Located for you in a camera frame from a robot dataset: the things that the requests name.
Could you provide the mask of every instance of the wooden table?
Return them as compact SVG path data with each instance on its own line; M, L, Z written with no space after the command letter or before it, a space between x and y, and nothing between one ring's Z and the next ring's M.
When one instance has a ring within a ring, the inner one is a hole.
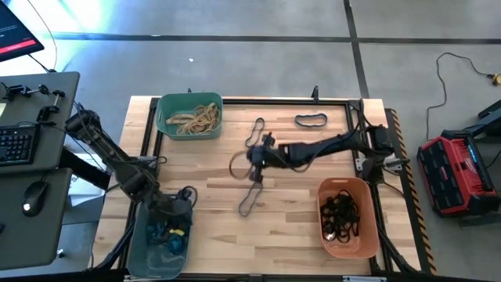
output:
M132 156L140 153L151 99L131 98L120 146ZM294 124L296 114L321 112L329 117L322 129L298 128ZM381 99L366 99L365 114L372 124L387 125ZM316 190L325 178L355 176L350 151L321 157L305 173L267 168L265 188L253 212L247 218L238 215L238 204L251 183L233 179L228 164L235 152L245 149L244 140L257 117L266 120L265 131L273 132L276 144L314 142L348 130L343 107L225 105L219 139L172 141L165 136L160 156L167 157L168 162L160 167L161 189L172 193L191 185L199 191L189 260L183 272L370 274L368 259L329 256L321 247L317 226ZM156 132L153 127L148 155L152 154ZM235 163L237 172L243 173L248 166L244 159ZM385 179L401 189L398 176L386 174ZM419 269L405 200L384 185L379 185L379 194L388 236L409 264ZM121 190L106 195L93 248L96 264L124 232L128 209L129 199ZM382 265L381 255L377 258Z

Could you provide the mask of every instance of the green object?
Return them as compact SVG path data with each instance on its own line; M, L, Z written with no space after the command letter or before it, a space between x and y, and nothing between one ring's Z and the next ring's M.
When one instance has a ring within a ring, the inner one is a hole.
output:
M215 103L221 113L221 122L212 132L204 134L178 135L178 125L168 125L167 119L175 114L194 114L193 109L199 105L208 106ZM160 98L157 104L157 128L173 140L204 140L215 139L222 130L222 97L214 92L167 94Z

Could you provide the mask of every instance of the monitor screen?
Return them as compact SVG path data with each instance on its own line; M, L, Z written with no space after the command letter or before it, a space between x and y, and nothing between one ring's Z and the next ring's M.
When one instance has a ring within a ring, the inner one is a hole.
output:
M43 49L40 41L0 0L0 62Z

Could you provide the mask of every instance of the red power station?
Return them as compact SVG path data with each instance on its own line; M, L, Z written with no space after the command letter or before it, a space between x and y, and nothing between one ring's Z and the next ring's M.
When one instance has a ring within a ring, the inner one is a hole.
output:
M444 130L417 151L433 210L440 216L497 211L499 199L484 162L467 131Z

